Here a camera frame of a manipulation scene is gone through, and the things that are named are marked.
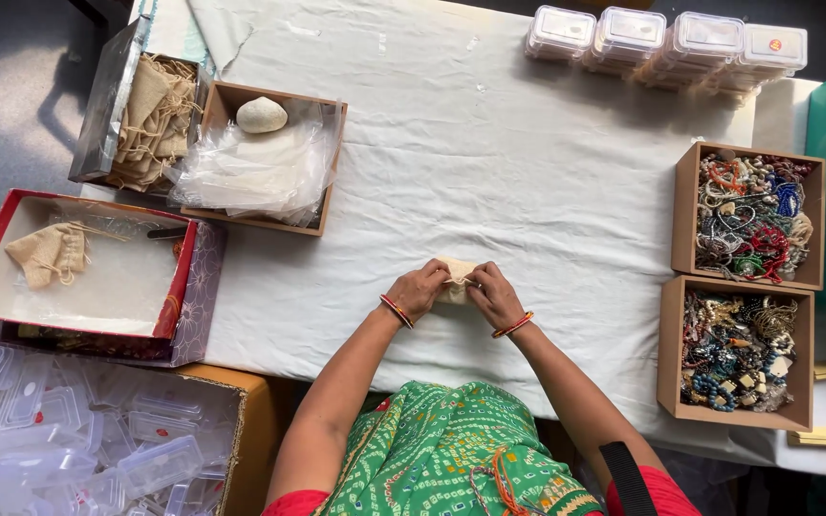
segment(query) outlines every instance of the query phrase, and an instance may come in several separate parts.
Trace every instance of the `rock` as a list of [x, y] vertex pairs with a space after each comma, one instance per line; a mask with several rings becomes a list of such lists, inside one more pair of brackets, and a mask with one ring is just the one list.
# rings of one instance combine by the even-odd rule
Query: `rock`
[[245, 132], [260, 133], [282, 129], [289, 120], [282, 106], [260, 97], [247, 102], [237, 110], [237, 125]]

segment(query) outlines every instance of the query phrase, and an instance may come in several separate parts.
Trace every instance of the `gray floor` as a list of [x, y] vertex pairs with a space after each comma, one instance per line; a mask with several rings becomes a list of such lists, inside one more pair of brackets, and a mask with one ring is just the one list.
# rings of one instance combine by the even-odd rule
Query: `gray floor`
[[[532, 15], [544, 3], [579, 0], [461, 0]], [[0, 0], [0, 205], [9, 188], [76, 194], [65, 179], [85, 114], [100, 48], [126, 26], [129, 10], [91, 0], [106, 17], [96, 29], [68, 0]], [[797, 76], [826, 80], [826, 3], [814, 0], [656, 0], [669, 22], [684, 10], [754, 23], [802, 27], [810, 34], [809, 65]]]

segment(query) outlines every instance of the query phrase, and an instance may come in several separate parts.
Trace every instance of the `woman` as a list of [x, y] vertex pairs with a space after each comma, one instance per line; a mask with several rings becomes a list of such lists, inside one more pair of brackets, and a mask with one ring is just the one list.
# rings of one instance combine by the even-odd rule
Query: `woman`
[[[408, 382], [360, 413], [391, 339], [431, 310], [449, 279], [439, 260], [400, 276], [333, 355], [282, 441], [265, 516], [601, 514], [569, 467], [548, 458], [527, 408], [497, 387]], [[496, 333], [526, 317], [494, 263], [477, 266], [467, 279], [468, 296]], [[624, 442], [639, 465], [660, 515], [699, 514], [645, 439], [540, 327], [527, 321], [507, 336], [590, 463], [610, 514], [623, 508], [599, 447], [615, 441]]]

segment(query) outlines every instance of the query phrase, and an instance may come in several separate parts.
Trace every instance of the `plastic bag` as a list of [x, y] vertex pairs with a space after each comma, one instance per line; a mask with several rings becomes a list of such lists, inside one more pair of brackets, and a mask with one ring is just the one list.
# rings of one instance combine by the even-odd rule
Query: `plastic bag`
[[172, 205], [223, 208], [231, 217], [265, 216], [306, 227], [333, 182], [341, 103], [288, 99], [285, 127], [249, 134], [234, 122], [204, 134], [182, 163]]

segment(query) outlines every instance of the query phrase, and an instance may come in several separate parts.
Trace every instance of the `woman's left hand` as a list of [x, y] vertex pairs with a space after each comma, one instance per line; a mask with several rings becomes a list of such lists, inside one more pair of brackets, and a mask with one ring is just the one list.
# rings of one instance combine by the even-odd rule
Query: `woman's left hand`
[[448, 264], [433, 258], [425, 267], [398, 277], [394, 286], [387, 291], [387, 299], [393, 301], [415, 323], [432, 310], [432, 303], [448, 288], [445, 282], [450, 279]]

